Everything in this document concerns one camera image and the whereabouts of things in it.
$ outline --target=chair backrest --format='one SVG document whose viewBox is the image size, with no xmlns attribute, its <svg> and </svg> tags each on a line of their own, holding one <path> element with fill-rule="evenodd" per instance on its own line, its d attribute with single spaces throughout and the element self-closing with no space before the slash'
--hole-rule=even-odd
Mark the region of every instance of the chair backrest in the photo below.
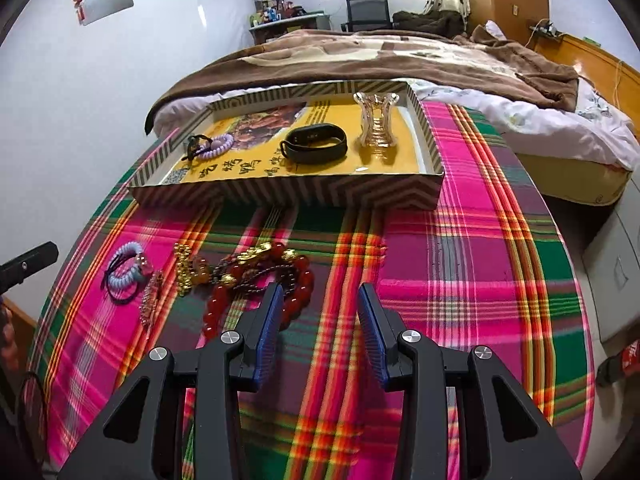
<svg viewBox="0 0 640 480">
<path fill-rule="evenodd" d="M 347 0 L 347 17 L 354 31 L 391 25 L 387 0 Z"/>
</svg>

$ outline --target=spiral hair tie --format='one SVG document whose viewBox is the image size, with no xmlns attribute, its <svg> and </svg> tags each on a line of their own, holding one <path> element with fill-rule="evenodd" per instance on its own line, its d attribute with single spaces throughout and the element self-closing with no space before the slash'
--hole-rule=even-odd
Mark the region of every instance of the spiral hair tie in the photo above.
<svg viewBox="0 0 640 480">
<path fill-rule="evenodd" d="M 135 258 L 136 263 L 125 272 L 116 271 L 128 260 Z M 111 300 L 115 304 L 130 303 L 140 292 L 140 288 L 149 279 L 154 268 L 146 257 L 142 245 L 137 242 L 127 242 L 120 247 L 111 257 L 111 261 L 104 271 L 104 277 L 100 284 L 100 290 L 107 289 Z M 126 298 L 117 297 L 114 292 L 120 293 L 136 284 L 136 290 Z"/>
<path fill-rule="evenodd" d="M 204 140 L 204 144 L 199 144 L 199 139 Z M 228 152 L 233 143 L 234 136 L 231 134 L 222 134 L 213 139 L 203 135 L 191 136 L 187 146 L 187 155 L 182 160 L 192 161 L 195 158 L 198 160 L 211 160 Z"/>
</svg>

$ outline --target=red bead bracelet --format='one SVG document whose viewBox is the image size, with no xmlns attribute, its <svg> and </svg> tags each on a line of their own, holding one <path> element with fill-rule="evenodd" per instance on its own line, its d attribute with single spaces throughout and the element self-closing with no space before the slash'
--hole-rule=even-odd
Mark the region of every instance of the red bead bracelet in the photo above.
<svg viewBox="0 0 640 480">
<path fill-rule="evenodd" d="M 236 292 L 261 294 L 265 286 L 255 283 L 267 274 L 276 274 L 285 293 L 280 330 L 300 316 L 311 299 L 314 275 L 309 270 L 309 259 L 280 242 L 265 242 L 247 251 L 224 258 L 212 269 L 215 283 L 207 310 L 202 317 L 202 334 L 209 340 L 218 334 L 220 322 Z"/>
</svg>

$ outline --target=silver screw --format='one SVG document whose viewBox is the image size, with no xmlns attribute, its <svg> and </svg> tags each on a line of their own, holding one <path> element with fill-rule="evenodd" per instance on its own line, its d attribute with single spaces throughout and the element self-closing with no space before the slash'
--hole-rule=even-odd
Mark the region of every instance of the silver screw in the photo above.
<svg viewBox="0 0 640 480">
<path fill-rule="evenodd" d="M 420 341 L 420 338 L 422 338 L 422 336 L 420 335 L 420 332 L 416 330 L 405 330 L 402 332 L 402 339 L 408 343 L 417 343 Z"/>
<path fill-rule="evenodd" d="M 488 346 L 476 346 L 474 353 L 481 359 L 489 359 L 494 355 Z"/>
<path fill-rule="evenodd" d="M 240 339 L 240 334 L 235 330 L 228 330 L 220 336 L 220 339 L 222 339 L 223 343 L 231 345 L 238 342 L 238 340 Z"/>
<path fill-rule="evenodd" d="M 166 357 L 166 348 L 157 346 L 151 352 L 149 352 L 149 357 L 151 357 L 153 361 L 162 361 L 162 359 Z"/>
</svg>

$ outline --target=floor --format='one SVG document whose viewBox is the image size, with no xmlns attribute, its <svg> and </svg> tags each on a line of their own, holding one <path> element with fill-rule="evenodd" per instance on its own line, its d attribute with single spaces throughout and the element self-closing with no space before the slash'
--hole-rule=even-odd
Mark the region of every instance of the floor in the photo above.
<svg viewBox="0 0 640 480">
<path fill-rule="evenodd" d="M 591 330 L 594 366 L 597 370 L 604 359 L 617 354 L 626 344 L 640 337 L 639 331 L 635 329 L 629 333 L 621 333 L 605 344 L 600 341 L 595 304 L 582 254 L 608 212 L 602 211 L 602 219 L 593 218 L 593 208 L 585 209 L 586 206 L 546 197 L 545 201 L 567 245 L 575 275 L 580 283 Z M 596 477 L 628 433 L 632 416 L 638 412 L 637 408 L 640 406 L 640 381 L 637 379 L 632 378 L 626 383 L 622 381 L 610 388 L 596 388 L 591 440 L 582 466 L 584 480 Z"/>
</svg>

